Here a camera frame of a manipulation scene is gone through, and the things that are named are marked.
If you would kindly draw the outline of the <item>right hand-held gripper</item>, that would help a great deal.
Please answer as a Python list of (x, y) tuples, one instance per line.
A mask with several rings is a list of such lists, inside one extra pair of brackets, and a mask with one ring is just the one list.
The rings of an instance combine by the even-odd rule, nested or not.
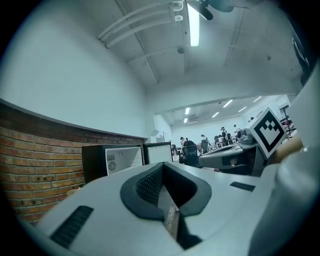
[(202, 154), (198, 161), (203, 167), (235, 167), (249, 165), (250, 158), (254, 163), (251, 176), (261, 176), (270, 156), (287, 138), (287, 132), (276, 116), (266, 107), (240, 131), (237, 143), (226, 145)]

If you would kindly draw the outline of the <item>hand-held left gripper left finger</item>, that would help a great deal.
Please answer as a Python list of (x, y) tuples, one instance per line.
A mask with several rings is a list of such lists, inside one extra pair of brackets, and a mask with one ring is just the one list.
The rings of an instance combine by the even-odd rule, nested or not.
[(71, 243), (71, 252), (81, 256), (179, 255), (184, 250), (163, 222), (138, 218), (121, 200), (123, 183), (155, 166), (135, 167), (87, 183), (48, 211), (36, 228), (50, 237), (78, 206), (88, 206), (93, 212)]

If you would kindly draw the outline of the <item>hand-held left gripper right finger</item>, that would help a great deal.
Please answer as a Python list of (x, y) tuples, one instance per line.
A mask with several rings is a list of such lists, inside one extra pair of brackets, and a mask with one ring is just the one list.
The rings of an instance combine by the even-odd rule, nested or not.
[(179, 225), (186, 231), (188, 250), (249, 250), (253, 232), (263, 212), (263, 179), (195, 168), (175, 162), (164, 166), (188, 178), (201, 179), (191, 199), (205, 198), (209, 184), (211, 197), (199, 214), (184, 217)]

